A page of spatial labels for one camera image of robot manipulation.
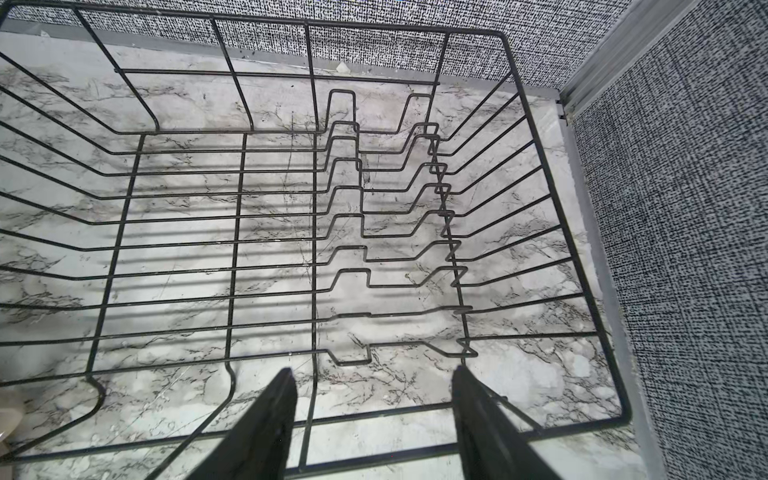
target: marble countertop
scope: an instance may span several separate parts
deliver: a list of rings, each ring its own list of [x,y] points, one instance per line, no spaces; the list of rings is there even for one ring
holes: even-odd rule
[[[76,100],[105,123],[118,130],[152,129],[146,111],[114,73],[95,44],[62,39],[0,34],[0,48],[62,93]],[[186,55],[169,51],[108,47],[124,68],[167,68],[180,70],[226,70],[223,58]],[[256,61],[233,60],[238,71],[306,73],[306,69]],[[131,81],[157,115],[163,129],[248,128],[245,109],[233,80],[227,76],[132,74]],[[256,128],[301,131],[314,128],[309,82],[297,79],[240,77],[243,95]],[[105,150],[130,152],[138,147],[138,136],[114,135],[87,118],[40,84],[6,62],[0,65],[0,85],[53,115],[63,124],[93,139]],[[333,94],[329,120],[356,120],[364,131],[397,129],[403,105],[409,95],[428,94],[424,85],[381,82],[317,81],[321,119],[334,88],[352,88],[355,107],[349,94]],[[487,91],[439,85],[430,121],[439,125],[443,139],[457,130]],[[470,259],[502,247],[557,224],[549,200],[529,207],[508,219],[488,225],[533,200],[543,197],[547,186],[538,170],[513,188],[509,184],[539,165],[535,149],[525,148],[505,162],[512,152],[531,140],[525,123],[512,128],[522,115],[521,104],[512,94],[498,91],[470,118],[449,141],[441,141],[439,151],[455,154],[439,157],[449,174],[445,208],[457,214],[451,221],[452,234],[467,235],[455,251],[460,259]],[[568,156],[552,100],[529,98],[535,123],[550,162],[558,192],[566,210],[574,239],[586,273],[599,299],[598,284],[591,266],[590,248],[576,201]],[[366,358],[365,346],[371,343],[424,340],[446,352],[461,352],[457,339],[465,335],[453,272],[445,269],[449,245],[431,245],[440,238],[444,220],[430,210],[441,207],[433,187],[422,190],[437,178],[426,167],[430,162],[429,140],[409,143],[409,132],[424,120],[429,99],[411,98],[398,134],[359,135],[359,150],[351,140],[334,141],[329,159],[361,160],[333,163],[329,171],[317,174],[319,189],[316,251],[316,317],[318,348],[328,349],[340,361]],[[476,135],[472,132],[487,121],[502,105],[502,110]],[[85,165],[104,173],[99,176],[18,132],[0,127],[0,154],[31,169],[66,181],[101,196],[125,195],[126,173],[134,155],[113,155],[84,141],[61,125],[42,118],[8,94],[0,95],[0,120],[52,146]],[[353,137],[349,125],[339,124],[335,135]],[[498,140],[484,148],[494,139]],[[161,302],[188,299],[179,303],[140,306],[114,306],[106,309],[103,334],[117,335],[165,329],[226,326],[230,310],[230,267],[237,210],[237,191],[241,161],[246,169],[306,170],[313,166],[312,136],[275,133],[252,135],[248,147],[293,148],[293,151],[249,151],[241,159],[237,152],[199,152],[197,150],[241,147],[242,134],[151,135],[144,142],[140,172],[158,172],[136,178],[116,273],[148,273],[165,270],[206,270],[197,273],[162,276],[123,276],[111,285],[110,303]],[[318,137],[321,146],[329,133]],[[401,154],[377,154],[413,146]],[[168,153],[151,153],[167,151]],[[319,162],[325,161],[318,154]],[[54,184],[7,162],[0,162],[0,189],[18,197],[55,208],[89,222],[120,220],[124,201],[97,200]],[[173,175],[179,170],[211,171]],[[482,175],[493,170],[491,175]],[[410,188],[408,182],[415,178]],[[358,186],[367,190],[339,189]],[[279,172],[244,174],[237,266],[258,266],[237,272],[233,303],[235,325],[275,323],[311,319],[313,288],[311,267],[313,235],[313,174]],[[494,194],[502,194],[486,202]],[[188,194],[207,196],[141,198],[142,194]],[[366,212],[365,225],[354,214]],[[407,211],[407,214],[377,214]],[[112,247],[116,224],[88,225],[57,216],[8,199],[0,200],[0,228],[79,247]],[[258,217],[261,214],[291,214],[284,217]],[[201,220],[201,217],[216,217]],[[179,221],[159,221],[168,219]],[[423,222],[414,228],[423,218]],[[408,237],[376,238],[376,235],[403,234]],[[156,249],[140,248],[154,243],[214,243]],[[365,246],[366,249],[337,250],[340,246]],[[376,259],[414,257],[408,261],[376,262]],[[112,249],[75,251],[9,235],[0,240],[0,264],[70,276],[103,276],[108,272]],[[532,273],[495,281],[484,286],[462,287],[463,302],[474,310],[523,303],[580,291],[572,265],[557,263],[568,256],[559,230],[543,234],[519,245],[472,262],[462,284],[471,285],[497,279],[510,273],[541,265],[553,266]],[[366,288],[366,273],[340,269],[370,269],[369,282],[397,285],[392,289]],[[46,306],[97,306],[102,302],[105,280],[61,280],[0,270],[0,302]],[[275,295],[281,292],[304,292]],[[0,315],[3,341],[62,339],[94,335],[99,309],[77,311],[20,310],[6,308]],[[393,313],[386,318],[342,313]],[[587,332],[594,329],[582,298],[541,303],[513,310],[489,313],[466,312],[471,336],[511,335],[516,333]],[[129,336],[103,339],[99,343],[94,370],[116,369],[97,375],[106,388],[104,405],[96,415],[72,429],[43,442],[26,455],[114,445],[168,436],[186,435],[200,424],[227,397],[230,377],[223,363],[212,362],[174,368],[159,367],[172,362],[220,359],[226,343],[224,330],[173,333],[154,336]],[[238,328],[232,331],[231,356],[301,351],[312,348],[309,323]],[[605,419],[619,412],[607,364],[594,337],[561,339],[487,339],[472,343],[476,358],[466,359],[471,371],[500,395],[506,396],[536,422],[544,426],[567,425]],[[47,346],[6,346],[0,348],[0,372],[4,381],[31,376],[60,376],[82,372],[87,365],[91,341]],[[317,356],[318,384],[314,418],[370,412],[450,400],[450,377],[460,359],[440,355],[424,345],[376,347],[372,362],[363,366],[344,366],[326,354]],[[134,366],[156,369],[127,370]],[[296,419],[308,415],[313,384],[311,355],[278,356],[232,362],[237,377],[233,400],[208,425],[206,432],[228,429],[238,415],[256,398],[283,367],[293,369],[299,401]],[[89,412],[98,393],[81,377],[55,379],[11,387],[25,399],[26,416],[10,438],[22,445]],[[523,425],[508,413],[516,425]],[[303,429],[293,432],[288,466],[299,461]],[[193,442],[171,464],[161,478],[184,478],[217,444],[217,439]],[[411,449],[455,441],[450,410],[395,415],[381,419],[316,425],[312,429],[307,461],[328,462],[341,458]],[[564,479],[644,478],[644,467],[630,428],[533,442]],[[18,478],[143,478],[162,461],[174,445],[149,449],[90,455],[16,467]],[[368,471],[347,472],[334,478],[461,478],[458,456],[388,465]]]

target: wall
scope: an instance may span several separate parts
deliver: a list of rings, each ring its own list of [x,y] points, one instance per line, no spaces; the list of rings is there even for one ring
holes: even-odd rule
[[[204,12],[272,15],[351,22],[451,25],[492,28],[509,36],[526,84],[561,87],[616,22],[631,0],[92,0],[93,3],[152,8],[194,8]],[[11,18],[79,25],[62,9],[15,8]],[[206,21],[115,14],[86,14],[95,28],[156,35],[174,40],[216,42]],[[234,24],[220,26],[229,46],[288,55],[305,55],[302,28]],[[364,65],[433,71],[439,35],[313,29],[313,54]],[[501,43],[455,37],[444,72],[499,79],[508,72]]]
[[[669,478],[768,478],[768,8],[702,0],[575,119]]]

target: gray corner trim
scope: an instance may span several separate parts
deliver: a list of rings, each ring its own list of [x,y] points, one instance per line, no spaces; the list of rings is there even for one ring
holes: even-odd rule
[[[699,0],[634,0],[601,43],[562,88],[566,114],[578,115]]]
[[[68,40],[82,40],[93,42],[93,38],[81,27],[70,25],[54,25],[48,23],[27,22],[26,20],[7,19],[2,25],[2,31],[21,33],[27,35],[44,35],[52,38],[65,38]],[[106,45],[120,45],[124,47],[147,48],[149,50],[175,51],[192,55],[221,56],[218,45],[203,45],[191,41],[169,40],[166,38],[148,37],[117,31],[97,31],[99,38]],[[296,55],[283,55],[266,51],[240,50],[239,48],[227,49],[230,57],[245,60],[266,61],[283,65],[294,65],[308,68],[306,58]],[[336,70],[338,61],[324,58],[313,58],[313,67],[321,70]],[[373,75],[376,77],[402,78],[406,80],[427,80],[435,78],[435,74],[428,71],[403,70],[398,68],[373,67],[370,65],[348,63],[346,66],[354,75]],[[481,80],[479,78],[456,77],[453,75],[441,75],[440,80],[446,84],[456,84],[462,87],[490,90],[496,85],[496,81]],[[517,88],[512,82],[507,82],[499,88],[500,91],[516,92]],[[525,85],[525,93],[535,97],[559,100],[560,92],[555,88],[535,87]]]
[[[664,470],[664,457],[661,454],[657,437],[651,427],[645,400],[637,381],[631,345],[624,330],[624,316],[621,313],[616,288],[611,279],[611,271],[608,268],[608,259],[605,255],[600,230],[598,229],[598,220],[594,215],[587,183],[584,179],[584,169],[581,167],[581,156],[576,148],[576,137],[574,136],[573,127],[567,126],[563,120],[560,121],[560,127],[565,142],[565,151],[568,154],[568,163],[571,167],[571,175],[574,180],[579,210],[581,210],[584,228],[587,231],[592,261],[594,262],[600,289],[603,293],[605,320],[611,328],[611,339],[613,340],[616,362],[621,378],[624,380],[624,385],[627,388],[627,396],[632,408],[632,426],[634,427],[635,438],[640,446],[648,478],[650,480],[666,480],[667,473]]]

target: textured wallpaper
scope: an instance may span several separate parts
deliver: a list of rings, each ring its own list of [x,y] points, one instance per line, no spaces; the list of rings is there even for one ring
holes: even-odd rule
[[[702,0],[575,121],[669,478],[768,478],[768,8]]]
[[[352,22],[493,28],[506,33],[526,84],[560,88],[616,22],[631,0],[91,0],[151,8],[196,9]],[[78,25],[60,9],[15,8],[12,18]],[[214,43],[206,21],[88,14],[95,28]],[[305,55],[302,28],[222,22],[226,43],[244,50]],[[433,70],[439,35],[314,28],[313,54],[331,60],[412,70]],[[499,41],[454,37],[445,73],[498,79],[508,72]]]

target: white fragment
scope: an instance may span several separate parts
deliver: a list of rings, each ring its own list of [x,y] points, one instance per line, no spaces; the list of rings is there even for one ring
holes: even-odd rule
[[[349,67],[347,67],[346,63],[344,63],[344,62],[339,63],[339,66],[336,67],[336,71],[338,71],[341,74],[348,74],[348,73],[351,72]]]

